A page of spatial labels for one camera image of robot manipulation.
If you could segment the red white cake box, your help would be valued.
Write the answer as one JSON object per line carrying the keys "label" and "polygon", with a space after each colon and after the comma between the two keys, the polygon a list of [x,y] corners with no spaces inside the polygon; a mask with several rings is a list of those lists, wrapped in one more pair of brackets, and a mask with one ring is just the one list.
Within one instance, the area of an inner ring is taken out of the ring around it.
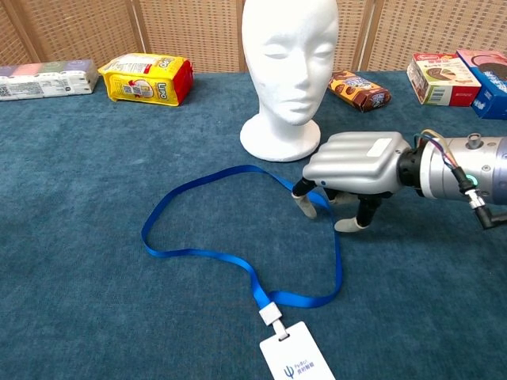
{"label": "red white cake box", "polygon": [[468,107],[482,87],[456,53],[413,53],[406,73],[422,105]]}

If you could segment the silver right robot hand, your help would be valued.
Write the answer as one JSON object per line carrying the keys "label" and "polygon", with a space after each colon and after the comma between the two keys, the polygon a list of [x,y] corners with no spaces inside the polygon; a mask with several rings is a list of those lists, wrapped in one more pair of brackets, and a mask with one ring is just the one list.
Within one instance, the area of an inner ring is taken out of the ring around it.
{"label": "silver right robot hand", "polygon": [[334,224],[337,232],[353,233],[370,226],[382,200],[402,188],[398,161],[410,144],[397,131],[349,131],[331,135],[303,167],[292,198],[310,219],[317,211],[308,193],[324,189],[331,203],[359,202],[352,218]]}

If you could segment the brown chocolate cookie pack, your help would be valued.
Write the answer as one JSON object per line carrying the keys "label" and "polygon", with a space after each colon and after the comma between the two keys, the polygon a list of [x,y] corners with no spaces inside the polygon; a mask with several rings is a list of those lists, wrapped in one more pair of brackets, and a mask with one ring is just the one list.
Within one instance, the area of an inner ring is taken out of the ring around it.
{"label": "brown chocolate cookie pack", "polygon": [[346,70],[333,72],[328,88],[360,112],[381,108],[391,100],[387,89]]}

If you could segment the woven bamboo folding screen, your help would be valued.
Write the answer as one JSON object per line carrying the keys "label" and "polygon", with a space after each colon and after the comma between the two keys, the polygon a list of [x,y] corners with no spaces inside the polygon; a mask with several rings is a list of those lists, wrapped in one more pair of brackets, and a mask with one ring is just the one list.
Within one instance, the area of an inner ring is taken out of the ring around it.
{"label": "woven bamboo folding screen", "polygon": [[[197,72],[243,72],[246,0],[0,0],[0,65],[129,52],[179,55]],[[402,70],[415,52],[507,55],[507,0],[337,0],[338,70]]]}

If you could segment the blue table carpet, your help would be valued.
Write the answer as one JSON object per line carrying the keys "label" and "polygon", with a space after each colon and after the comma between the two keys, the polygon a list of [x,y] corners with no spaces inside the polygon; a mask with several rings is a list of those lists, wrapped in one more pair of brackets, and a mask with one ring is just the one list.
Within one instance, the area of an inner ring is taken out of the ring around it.
{"label": "blue table carpet", "polygon": [[[171,189],[255,159],[246,74],[199,74],[177,108],[90,95],[0,102],[0,380],[273,380],[248,274],[156,258]],[[342,234],[344,280],[304,321],[337,380],[507,380],[507,226],[406,188]]]}

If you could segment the pink blue Oreo box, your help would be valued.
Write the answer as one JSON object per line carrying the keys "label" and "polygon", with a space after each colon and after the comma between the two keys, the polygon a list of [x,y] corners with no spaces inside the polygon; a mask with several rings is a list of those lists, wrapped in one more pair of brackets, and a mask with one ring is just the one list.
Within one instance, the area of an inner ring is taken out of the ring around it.
{"label": "pink blue Oreo box", "polygon": [[471,105],[476,114],[483,119],[507,120],[507,56],[499,51],[456,52],[482,86]]}

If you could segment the white foam mannequin head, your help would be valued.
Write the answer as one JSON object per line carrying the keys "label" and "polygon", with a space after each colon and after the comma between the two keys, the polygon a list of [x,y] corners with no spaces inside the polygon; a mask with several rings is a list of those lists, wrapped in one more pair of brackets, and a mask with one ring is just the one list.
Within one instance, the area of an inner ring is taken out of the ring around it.
{"label": "white foam mannequin head", "polygon": [[240,131],[268,162],[305,158],[319,145],[318,111],[334,68],[337,0],[245,0],[242,46],[259,110]]}

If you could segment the pastel tissue multipack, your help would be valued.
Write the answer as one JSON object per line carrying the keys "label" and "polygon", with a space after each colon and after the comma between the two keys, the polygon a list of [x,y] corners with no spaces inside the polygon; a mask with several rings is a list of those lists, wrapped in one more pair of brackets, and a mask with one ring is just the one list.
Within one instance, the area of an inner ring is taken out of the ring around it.
{"label": "pastel tissue multipack", "polygon": [[0,66],[0,101],[91,94],[98,77],[92,59]]}

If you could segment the yellow Lipo biscuit bag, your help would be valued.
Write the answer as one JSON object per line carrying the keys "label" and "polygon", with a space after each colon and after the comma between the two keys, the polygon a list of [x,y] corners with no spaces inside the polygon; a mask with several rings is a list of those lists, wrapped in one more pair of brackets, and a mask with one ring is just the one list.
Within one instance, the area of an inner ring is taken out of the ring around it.
{"label": "yellow Lipo biscuit bag", "polygon": [[98,69],[112,101],[177,107],[193,87],[193,65],[172,55],[129,53]]}

